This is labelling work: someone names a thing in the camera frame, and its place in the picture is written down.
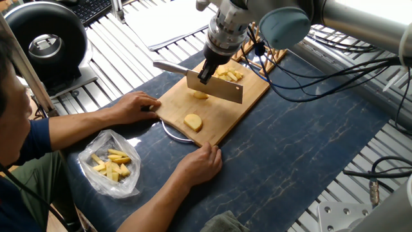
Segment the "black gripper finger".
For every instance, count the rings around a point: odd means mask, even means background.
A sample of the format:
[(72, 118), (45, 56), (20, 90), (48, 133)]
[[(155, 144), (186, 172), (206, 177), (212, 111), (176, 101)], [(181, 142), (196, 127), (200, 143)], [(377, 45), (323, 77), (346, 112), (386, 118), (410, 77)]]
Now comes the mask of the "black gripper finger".
[(211, 61), (205, 61), (202, 70), (198, 74), (201, 83), (207, 84), (214, 73), (214, 65)]
[(225, 75), (226, 74), (226, 67), (225, 67), (225, 65), (224, 64), (222, 64), (222, 65), (219, 65), (217, 68), (216, 68), (216, 70), (215, 70), (215, 72), (214, 72), (214, 74), (212, 75), (213, 77), (216, 77), (216, 78), (220, 78), (221, 76), (223, 76), (223, 75)]

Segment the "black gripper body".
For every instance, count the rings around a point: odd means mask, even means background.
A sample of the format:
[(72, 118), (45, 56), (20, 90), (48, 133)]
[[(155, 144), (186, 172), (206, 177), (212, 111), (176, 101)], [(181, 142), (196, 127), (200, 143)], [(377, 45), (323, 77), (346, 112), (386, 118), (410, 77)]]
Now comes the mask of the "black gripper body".
[(210, 24), (205, 43), (205, 58), (209, 65), (222, 65), (240, 49), (247, 33), (245, 25), (238, 25), (235, 31), (225, 31), (225, 27)]

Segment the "person's left hand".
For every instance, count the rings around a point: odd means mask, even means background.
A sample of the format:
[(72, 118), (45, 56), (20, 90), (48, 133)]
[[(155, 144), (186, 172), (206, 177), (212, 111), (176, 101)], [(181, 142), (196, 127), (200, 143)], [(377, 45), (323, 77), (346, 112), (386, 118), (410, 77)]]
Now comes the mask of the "person's left hand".
[(145, 111), (143, 108), (160, 106), (161, 102), (145, 92), (133, 92), (124, 95), (112, 107), (104, 110), (106, 126), (118, 124), (131, 124), (134, 122), (157, 118), (153, 111)]

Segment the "person's right hand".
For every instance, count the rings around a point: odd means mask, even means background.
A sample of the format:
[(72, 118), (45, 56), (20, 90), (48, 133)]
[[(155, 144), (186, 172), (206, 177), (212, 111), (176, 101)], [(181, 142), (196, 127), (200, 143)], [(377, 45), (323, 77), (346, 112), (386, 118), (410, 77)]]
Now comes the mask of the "person's right hand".
[(191, 188), (214, 178), (223, 165), (222, 151), (206, 142), (201, 148), (186, 155), (173, 172), (173, 178)]

